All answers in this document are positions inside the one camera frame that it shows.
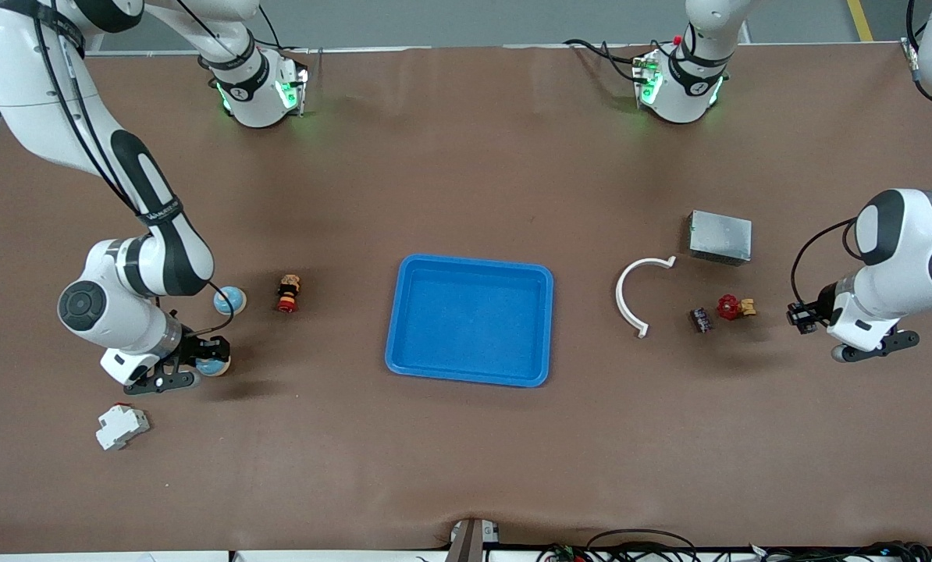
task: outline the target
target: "metal box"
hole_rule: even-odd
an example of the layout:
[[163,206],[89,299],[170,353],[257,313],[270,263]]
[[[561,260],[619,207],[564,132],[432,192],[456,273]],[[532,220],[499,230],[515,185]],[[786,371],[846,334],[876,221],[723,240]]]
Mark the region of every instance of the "metal box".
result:
[[688,252],[692,257],[743,265],[751,261],[751,221],[692,211],[688,218]]

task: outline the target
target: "yellow floor line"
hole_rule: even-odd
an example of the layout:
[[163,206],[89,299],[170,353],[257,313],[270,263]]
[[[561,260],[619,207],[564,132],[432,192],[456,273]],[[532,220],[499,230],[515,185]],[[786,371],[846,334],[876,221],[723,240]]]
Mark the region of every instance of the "yellow floor line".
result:
[[858,30],[858,39],[861,41],[873,41],[872,30],[869,29],[869,20],[865,19],[865,10],[862,10],[862,0],[848,0],[848,10],[851,10],[851,18],[855,20],[855,29]]

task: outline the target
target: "white block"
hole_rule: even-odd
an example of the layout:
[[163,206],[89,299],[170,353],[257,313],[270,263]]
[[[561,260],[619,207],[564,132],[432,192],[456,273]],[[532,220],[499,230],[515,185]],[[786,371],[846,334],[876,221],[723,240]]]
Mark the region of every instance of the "white block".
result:
[[95,432],[98,444],[106,451],[114,451],[126,447],[126,441],[151,429],[151,423],[144,412],[117,404],[107,412],[98,416],[101,429]]

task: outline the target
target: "brown table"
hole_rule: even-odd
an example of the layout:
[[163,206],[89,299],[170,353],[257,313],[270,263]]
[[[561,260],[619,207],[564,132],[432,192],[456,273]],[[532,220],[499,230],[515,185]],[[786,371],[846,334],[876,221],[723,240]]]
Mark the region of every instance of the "brown table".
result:
[[[652,526],[702,545],[932,543],[932,313],[912,351],[843,366],[784,322],[802,242],[889,187],[932,187],[932,104],[900,47],[744,47],[706,118],[636,109],[607,61],[552,49],[331,54],[309,113],[248,130],[191,57],[91,61],[251,303],[231,373],[133,400],[55,317],[98,240],[142,228],[101,185],[0,132],[0,552],[430,547],[483,516],[503,539]],[[754,221],[741,268],[683,253],[692,209]],[[552,367],[538,389],[390,373],[400,260],[544,264]],[[677,254],[673,269],[627,263]],[[855,266],[813,247],[808,298]],[[278,278],[301,312],[272,310]],[[694,334],[725,292],[759,317]],[[210,295],[165,299],[195,327]]]

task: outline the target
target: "blue plastic tray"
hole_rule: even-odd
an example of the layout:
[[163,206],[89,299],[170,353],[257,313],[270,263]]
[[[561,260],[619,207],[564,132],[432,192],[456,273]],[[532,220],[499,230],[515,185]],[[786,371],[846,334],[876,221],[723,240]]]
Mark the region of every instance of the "blue plastic tray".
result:
[[553,274],[541,265],[407,256],[386,365],[401,375],[539,386],[552,316]]

